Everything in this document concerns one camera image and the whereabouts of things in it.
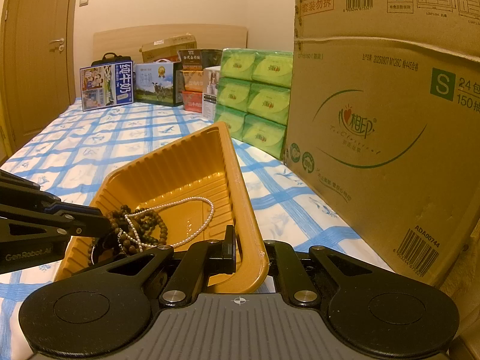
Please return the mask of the yellow plastic tray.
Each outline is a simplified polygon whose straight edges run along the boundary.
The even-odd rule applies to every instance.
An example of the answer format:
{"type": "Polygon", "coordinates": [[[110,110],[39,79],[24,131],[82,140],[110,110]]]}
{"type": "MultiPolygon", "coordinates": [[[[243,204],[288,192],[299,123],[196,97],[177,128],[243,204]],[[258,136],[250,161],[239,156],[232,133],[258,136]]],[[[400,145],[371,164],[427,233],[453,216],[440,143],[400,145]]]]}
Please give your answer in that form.
{"type": "Polygon", "coordinates": [[[107,214],[122,205],[135,210],[162,206],[167,242],[177,251],[181,242],[236,233],[236,271],[214,275],[210,293],[252,293],[268,274],[268,256],[251,206],[227,125],[216,122],[111,172],[92,202],[107,214]]]}

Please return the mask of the blue white checkered bedsheet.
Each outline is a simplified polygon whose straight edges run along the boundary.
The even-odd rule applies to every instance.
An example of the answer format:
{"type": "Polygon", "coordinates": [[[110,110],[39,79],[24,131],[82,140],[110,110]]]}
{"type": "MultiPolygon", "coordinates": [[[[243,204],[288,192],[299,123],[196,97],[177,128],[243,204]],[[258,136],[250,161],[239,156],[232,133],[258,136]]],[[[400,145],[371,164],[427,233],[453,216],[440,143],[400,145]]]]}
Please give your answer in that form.
{"type": "MultiPolygon", "coordinates": [[[[178,107],[134,103],[99,111],[70,106],[8,159],[3,169],[40,185],[67,203],[92,203],[101,184],[124,169],[127,178],[120,202],[153,206],[184,198],[207,200],[216,186],[211,209],[225,225],[231,216],[230,183],[216,139],[186,141],[208,126],[200,115],[178,107]]],[[[290,243],[298,251],[328,246],[379,267],[383,260],[298,176],[270,154],[234,141],[238,165],[265,239],[290,243]]]]}

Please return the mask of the blue milk carton box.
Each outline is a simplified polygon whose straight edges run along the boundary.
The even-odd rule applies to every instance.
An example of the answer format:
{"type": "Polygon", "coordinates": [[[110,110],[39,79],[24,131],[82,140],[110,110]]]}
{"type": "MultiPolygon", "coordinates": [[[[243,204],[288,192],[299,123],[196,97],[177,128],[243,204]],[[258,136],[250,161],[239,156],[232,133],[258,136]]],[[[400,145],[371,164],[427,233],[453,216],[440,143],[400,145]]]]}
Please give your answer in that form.
{"type": "Polygon", "coordinates": [[[82,111],[128,105],[134,102],[134,63],[103,63],[80,69],[82,111]]]}

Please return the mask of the black bag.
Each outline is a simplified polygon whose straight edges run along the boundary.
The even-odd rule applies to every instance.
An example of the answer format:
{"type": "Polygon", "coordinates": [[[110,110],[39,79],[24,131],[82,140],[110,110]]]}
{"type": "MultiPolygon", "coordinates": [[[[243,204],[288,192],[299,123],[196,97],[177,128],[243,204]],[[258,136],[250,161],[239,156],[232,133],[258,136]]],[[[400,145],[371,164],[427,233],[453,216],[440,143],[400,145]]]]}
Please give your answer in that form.
{"type": "Polygon", "coordinates": [[[122,63],[122,62],[132,62],[130,56],[117,55],[114,52],[107,52],[103,55],[101,59],[95,60],[91,63],[91,66],[99,66],[109,63],[122,63]]]}

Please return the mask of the cow picture milk box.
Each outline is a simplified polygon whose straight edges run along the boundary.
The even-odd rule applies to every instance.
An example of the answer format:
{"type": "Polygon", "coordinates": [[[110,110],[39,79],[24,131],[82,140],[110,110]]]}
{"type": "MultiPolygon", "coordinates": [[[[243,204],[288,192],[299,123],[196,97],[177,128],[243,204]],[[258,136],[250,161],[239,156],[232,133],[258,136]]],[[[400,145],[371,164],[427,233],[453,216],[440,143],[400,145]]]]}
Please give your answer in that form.
{"type": "Polygon", "coordinates": [[[181,69],[180,62],[169,60],[136,64],[134,67],[134,101],[167,107],[182,105],[179,76],[181,69]]]}

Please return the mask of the wooden door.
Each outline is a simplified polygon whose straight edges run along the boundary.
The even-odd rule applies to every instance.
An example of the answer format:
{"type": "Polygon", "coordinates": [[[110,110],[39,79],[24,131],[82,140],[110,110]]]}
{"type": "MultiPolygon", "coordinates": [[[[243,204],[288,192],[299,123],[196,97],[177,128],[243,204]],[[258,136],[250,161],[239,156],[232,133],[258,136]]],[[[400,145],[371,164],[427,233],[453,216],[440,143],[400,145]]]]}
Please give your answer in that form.
{"type": "Polygon", "coordinates": [[[19,150],[75,100],[75,0],[3,0],[1,107],[19,150]]]}

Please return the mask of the large cardboard box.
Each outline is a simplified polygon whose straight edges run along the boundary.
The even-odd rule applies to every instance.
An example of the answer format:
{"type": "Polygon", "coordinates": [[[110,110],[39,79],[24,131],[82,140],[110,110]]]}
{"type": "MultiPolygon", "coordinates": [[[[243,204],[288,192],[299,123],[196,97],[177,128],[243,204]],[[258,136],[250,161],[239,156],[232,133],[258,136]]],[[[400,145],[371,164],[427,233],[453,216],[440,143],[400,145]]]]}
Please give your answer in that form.
{"type": "Polygon", "coordinates": [[[479,219],[479,0],[295,0],[286,164],[437,284],[479,219]]]}

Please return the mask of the green tissue pack bundle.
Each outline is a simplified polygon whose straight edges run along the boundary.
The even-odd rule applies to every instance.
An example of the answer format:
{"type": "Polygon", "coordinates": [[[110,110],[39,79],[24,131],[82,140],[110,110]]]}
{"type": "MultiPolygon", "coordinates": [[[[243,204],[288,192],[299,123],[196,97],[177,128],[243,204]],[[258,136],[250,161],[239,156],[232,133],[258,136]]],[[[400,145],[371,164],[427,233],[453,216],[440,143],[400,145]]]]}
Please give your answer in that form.
{"type": "Polygon", "coordinates": [[[214,120],[225,123],[232,138],[281,159],[292,73],[290,52],[224,49],[214,120]]]}

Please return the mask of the small brown cardboard box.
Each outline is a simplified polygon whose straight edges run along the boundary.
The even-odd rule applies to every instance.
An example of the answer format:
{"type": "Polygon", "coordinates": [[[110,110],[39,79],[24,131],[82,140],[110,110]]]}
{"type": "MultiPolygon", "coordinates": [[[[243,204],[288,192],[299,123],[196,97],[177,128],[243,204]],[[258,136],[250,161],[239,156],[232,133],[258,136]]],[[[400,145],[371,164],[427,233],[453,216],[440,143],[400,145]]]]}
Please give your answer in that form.
{"type": "Polygon", "coordinates": [[[144,63],[151,63],[161,59],[178,61],[179,50],[196,49],[197,41],[194,35],[189,33],[174,37],[164,38],[142,45],[139,52],[144,63]]]}

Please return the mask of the stacked dark snack boxes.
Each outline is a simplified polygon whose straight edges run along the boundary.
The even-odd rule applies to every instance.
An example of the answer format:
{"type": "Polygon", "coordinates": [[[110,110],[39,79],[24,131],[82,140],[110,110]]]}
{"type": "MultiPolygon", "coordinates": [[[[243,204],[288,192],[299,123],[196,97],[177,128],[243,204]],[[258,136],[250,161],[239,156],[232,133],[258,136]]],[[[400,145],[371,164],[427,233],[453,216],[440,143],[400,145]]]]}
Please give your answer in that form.
{"type": "Polygon", "coordinates": [[[186,111],[201,113],[205,86],[216,88],[221,49],[181,49],[175,72],[176,99],[186,111]]]}

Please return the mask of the white product box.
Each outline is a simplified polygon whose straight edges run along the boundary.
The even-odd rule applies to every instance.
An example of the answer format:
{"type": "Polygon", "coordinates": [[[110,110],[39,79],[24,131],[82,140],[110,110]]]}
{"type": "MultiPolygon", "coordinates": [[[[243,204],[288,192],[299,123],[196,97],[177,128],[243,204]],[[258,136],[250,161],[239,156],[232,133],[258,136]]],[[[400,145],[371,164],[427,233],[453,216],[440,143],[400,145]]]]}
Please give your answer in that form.
{"type": "Polygon", "coordinates": [[[213,121],[216,113],[216,99],[218,82],[220,80],[221,67],[206,67],[203,70],[202,87],[202,117],[213,121]]]}

